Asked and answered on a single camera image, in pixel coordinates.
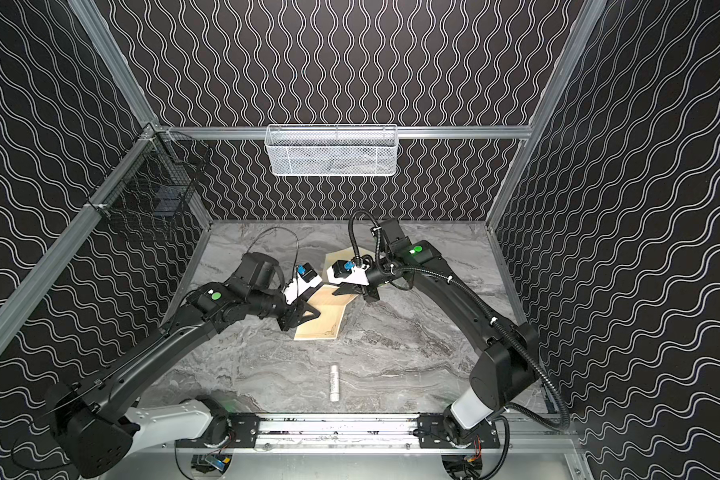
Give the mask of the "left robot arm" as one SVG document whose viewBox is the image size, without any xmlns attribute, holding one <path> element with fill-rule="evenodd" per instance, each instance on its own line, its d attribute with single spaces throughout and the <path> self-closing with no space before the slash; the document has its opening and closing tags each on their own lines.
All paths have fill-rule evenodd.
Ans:
<svg viewBox="0 0 720 480">
<path fill-rule="evenodd" d="M 248 316 L 273 318 L 284 331 L 319 318 L 307 300 L 320 288 L 320 274 L 299 265 L 286 286 L 272 287 L 272 278 L 282 274 L 274 258 L 248 252 L 227 280 L 195 289 L 164 325 L 113 365 L 74 384 L 53 385 L 44 419 L 79 475 L 98 477 L 127 455 L 172 440 L 227 444 L 233 437 L 228 414 L 208 396 L 153 413 L 138 412 L 135 403 L 179 360 Z"/>
</svg>

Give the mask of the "tan letter paper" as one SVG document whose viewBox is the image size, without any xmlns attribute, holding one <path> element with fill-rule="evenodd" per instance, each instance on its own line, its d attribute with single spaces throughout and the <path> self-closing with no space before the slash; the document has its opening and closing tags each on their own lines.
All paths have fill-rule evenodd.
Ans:
<svg viewBox="0 0 720 480">
<path fill-rule="evenodd" d="M 323 285 L 308 301 L 320 316 L 298 326 L 295 341 L 336 340 L 348 305 L 357 294 L 335 295 L 336 286 Z"/>
</svg>

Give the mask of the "cream envelope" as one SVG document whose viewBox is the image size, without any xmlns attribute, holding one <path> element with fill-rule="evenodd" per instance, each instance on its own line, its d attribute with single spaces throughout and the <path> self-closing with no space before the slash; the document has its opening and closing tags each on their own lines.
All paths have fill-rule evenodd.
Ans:
<svg viewBox="0 0 720 480">
<path fill-rule="evenodd" d="M 324 279 L 328 282 L 328 279 L 327 279 L 327 269 L 328 269 L 334 262 L 336 262 L 337 260 L 352 260 L 352 261 L 354 261 L 358 266 L 362 266 L 362 267 L 366 270 L 366 275 L 367 275 L 367 271 L 368 271 L 369 267 L 366 266 L 366 265 L 363 263 L 363 256 L 364 256 L 364 255 L 370 255 L 371 252 L 370 252 L 369 250 L 366 250 L 366 249 L 363 249 L 363 248 L 360 248 L 360 249 L 359 249 L 359 252 L 360 252 L 360 260 L 359 260 L 359 261 L 356 260 L 355 252 L 354 252 L 354 250 L 353 250 L 352 248 L 345 248 L 345 249 L 343 249 L 343 250 L 339 250 L 339 251 L 336 251 L 336 252 L 328 253 L 328 254 L 325 256 L 325 264 L 324 264 L 324 273 L 325 273 L 325 275 L 324 275 Z"/>
</svg>

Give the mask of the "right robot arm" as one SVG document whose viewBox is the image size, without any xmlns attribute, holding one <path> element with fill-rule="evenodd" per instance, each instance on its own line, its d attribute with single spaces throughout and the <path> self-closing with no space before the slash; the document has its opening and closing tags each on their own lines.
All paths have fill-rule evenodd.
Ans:
<svg viewBox="0 0 720 480">
<path fill-rule="evenodd" d="M 536 331 L 515 325 L 488 305 L 431 242 L 411 241 L 395 219 L 372 222 L 374 252 L 361 254 L 355 221 L 354 217 L 348 221 L 352 257 L 328 268 L 329 281 L 338 286 L 340 295 L 359 294 L 367 301 L 378 300 L 379 287 L 398 279 L 428 297 L 478 354 L 468 387 L 443 413 L 445 429 L 456 437 L 500 416 L 540 377 Z"/>
</svg>

